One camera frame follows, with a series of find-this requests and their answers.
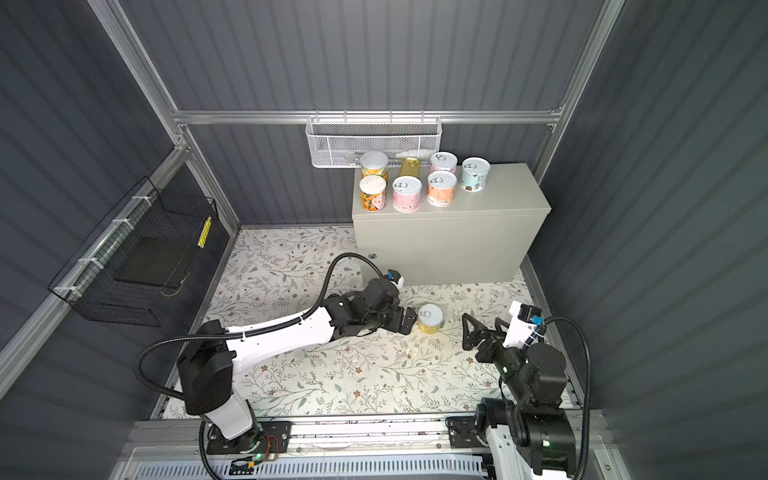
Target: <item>yellow label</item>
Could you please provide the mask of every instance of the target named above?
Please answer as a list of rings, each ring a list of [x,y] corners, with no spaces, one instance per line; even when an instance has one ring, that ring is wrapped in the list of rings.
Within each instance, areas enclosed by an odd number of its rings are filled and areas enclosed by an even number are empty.
[[[205,225],[203,225],[203,231],[200,232],[200,238],[197,240],[197,246],[200,248],[205,247],[205,240],[208,240],[208,232],[210,231],[210,217],[208,217],[207,220],[205,220]]]

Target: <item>white wire basket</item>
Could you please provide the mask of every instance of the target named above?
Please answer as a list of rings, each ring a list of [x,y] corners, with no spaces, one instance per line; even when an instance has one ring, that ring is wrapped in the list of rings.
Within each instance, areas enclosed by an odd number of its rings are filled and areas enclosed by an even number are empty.
[[[389,166],[397,167],[407,157],[429,165],[429,158],[440,151],[442,124],[439,118],[411,123],[339,123],[310,117],[306,140],[312,165],[318,168],[355,168],[367,151],[381,151]]]

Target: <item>black mesh basket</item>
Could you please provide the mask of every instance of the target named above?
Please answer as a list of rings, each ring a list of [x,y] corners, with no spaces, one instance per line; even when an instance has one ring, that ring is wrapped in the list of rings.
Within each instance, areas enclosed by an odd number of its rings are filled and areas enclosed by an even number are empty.
[[[207,197],[152,192],[92,257],[73,257],[48,289],[85,319],[160,326],[204,247],[216,204]]]

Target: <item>cabinet top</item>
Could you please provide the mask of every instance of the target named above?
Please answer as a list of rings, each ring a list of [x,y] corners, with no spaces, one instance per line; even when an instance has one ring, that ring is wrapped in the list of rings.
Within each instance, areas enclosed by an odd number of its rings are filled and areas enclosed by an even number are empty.
[[[405,220],[415,218],[450,218],[450,217],[490,217],[508,215],[541,215],[551,210],[549,202],[534,180],[526,164],[494,164],[488,175],[488,181],[479,192],[468,192],[460,186],[462,167],[456,171],[458,184],[453,203],[447,207],[434,207],[427,202],[427,175],[429,167],[422,167],[419,179],[422,181],[421,207],[415,212],[404,214],[392,206],[392,182],[399,169],[389,171],[386,189],[386,207],[380,212],[371,213],[362,208],[359,183],[362,178],[360,169],[355,170],[355,183],[352,198],[353,220]]]

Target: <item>floral patterned floor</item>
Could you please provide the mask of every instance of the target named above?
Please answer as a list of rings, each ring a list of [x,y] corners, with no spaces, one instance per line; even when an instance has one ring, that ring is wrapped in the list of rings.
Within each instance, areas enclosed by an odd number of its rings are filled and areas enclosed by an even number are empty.
[[[356,251],[349,227],[241,230],[206,320],[248,325],[307,308],[331,260],[348,251]],[[329,293],[361,286],[357,260],[345,259],[333,272]],[[407,286],[401,304],[443,308],[445,326],[436,334],[380,329],[297,349],[239,374],[235,383],[265,417],[473,410],[482,397],[499,396],[498,374],[493,365],[477,363],[475,352],[462,350],[461,314],[492,326],[496,316],[509,320],[512,300],[531,302],[519,271],[510,283]],[[566,392],[563,407],[572,407]],[[187,414],[182,401],[170,399],[162,416]]]

